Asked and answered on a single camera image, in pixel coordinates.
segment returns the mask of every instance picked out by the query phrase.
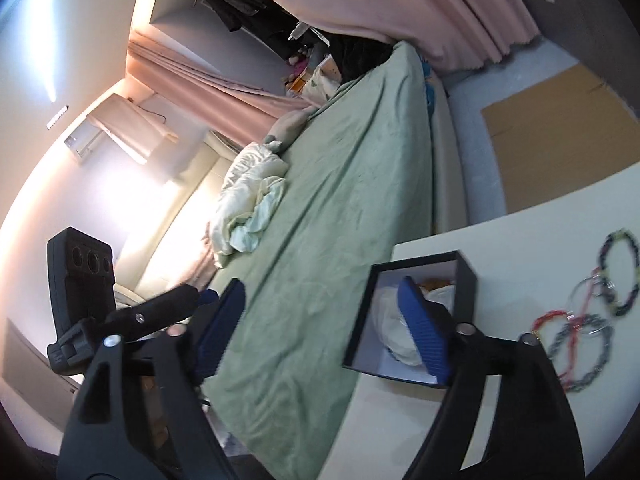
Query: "black beaded bracelet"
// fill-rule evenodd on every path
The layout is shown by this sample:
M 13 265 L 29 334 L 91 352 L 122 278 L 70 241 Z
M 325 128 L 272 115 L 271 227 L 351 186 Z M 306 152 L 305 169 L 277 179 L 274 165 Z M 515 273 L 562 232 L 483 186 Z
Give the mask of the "black beaded bracelet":
M 610 249 L 616 242 L 622 240 L 626 240 L 629 247 L 631 247 L 631 251 L 634 256 L 634 263 L 636 264 L 636 284 L 629 293 L 624 304 L 621 304 L 618 300 L 618 294 L 613 287 L 612 281 L 609 277 L 609 271 L 607 269 L 607 255 L 609 254 Z M 631 307 L 634 306 L 634 303 L 638 298 L 638 293 L 640 292 L 640 250 L 638 248 L 638 241 L 631 232 L 626 229 L 615 231 L 607 236 L 607 239 L 600 250 L 598 261 L 600 264 L 600 270 L 598 273 L 602 279 L 602 297 L 614 316 L 624 316 L 631 310 Z

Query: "dark gray wall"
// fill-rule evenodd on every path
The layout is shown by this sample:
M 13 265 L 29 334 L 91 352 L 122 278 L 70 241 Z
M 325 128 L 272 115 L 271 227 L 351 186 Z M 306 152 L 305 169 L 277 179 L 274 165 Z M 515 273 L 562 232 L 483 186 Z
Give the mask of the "dark gray wall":
M 636 114 L 640 112 L 640 35 L 619 0 L 523 1 L 547 38 L 580 59 Z

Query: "ceiling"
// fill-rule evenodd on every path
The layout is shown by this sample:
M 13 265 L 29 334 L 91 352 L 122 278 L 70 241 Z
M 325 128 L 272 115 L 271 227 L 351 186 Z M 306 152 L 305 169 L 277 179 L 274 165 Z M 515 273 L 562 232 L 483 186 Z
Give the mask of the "ceiling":
M 7 17 L 0 30 L 0 222 L 52 143 L 124 76 L 135 2 L 19 0 Z M 54 41 L 39 32 L 48 23 Z M 42 80 L 49 53 L 55 102 Z M 48 131 L 63 105 L 68 112 Z

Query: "gray beaded bracelet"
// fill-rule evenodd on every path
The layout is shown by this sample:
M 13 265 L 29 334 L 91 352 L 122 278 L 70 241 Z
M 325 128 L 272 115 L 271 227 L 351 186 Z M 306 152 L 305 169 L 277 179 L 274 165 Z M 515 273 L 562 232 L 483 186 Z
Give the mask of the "gray beaded bracelet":
M 587 386 L 589 386 L 597 376 L 600 375 L 604 366 L 609 362 L 609 357 L 611 355 L 611 339 L 613 337 L 613 327 L 607 323 L 604 319 L 602 319 L 597 314 L 587 314 L 582 318 L 581 326 L 591 327 L 593 331 L 591 333 L 599 332 L 602 334 L 602 352 L 600 353 L 598 360 L 596 361 L 595 366 L 591 369 L 591 371 L 587 372 L 582 378 L 575 381 L 567 381 L 564 384 L 564 390 L 566 392 L 581 392 Z M 549 347 L 549 351 L 546 353 L 553 361 L 553 359 L 558 355 L 558 351 L 562 346 L 562 343 L 565 339 L 567 339 L 571 332 L 574 330 L 574 325 L 572 323 L 567 323 L 562 327 L 562 330 L 558 332 L 556 338 L 553 343 Z

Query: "light blue cloth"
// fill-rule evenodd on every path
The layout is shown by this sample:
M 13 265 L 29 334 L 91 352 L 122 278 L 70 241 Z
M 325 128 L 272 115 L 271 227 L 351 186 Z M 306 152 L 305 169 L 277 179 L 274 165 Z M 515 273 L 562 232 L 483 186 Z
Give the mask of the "light blue cloth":
M 284 154 L 284 194 L 253 254 L 212 288 L 246 285 L 218 374 L 216 413 L 278 480 L 314 480 L 356 383 L 342 359 L 372 264 L 431 232 L 431 132 L 407 43 L 338 90 Z

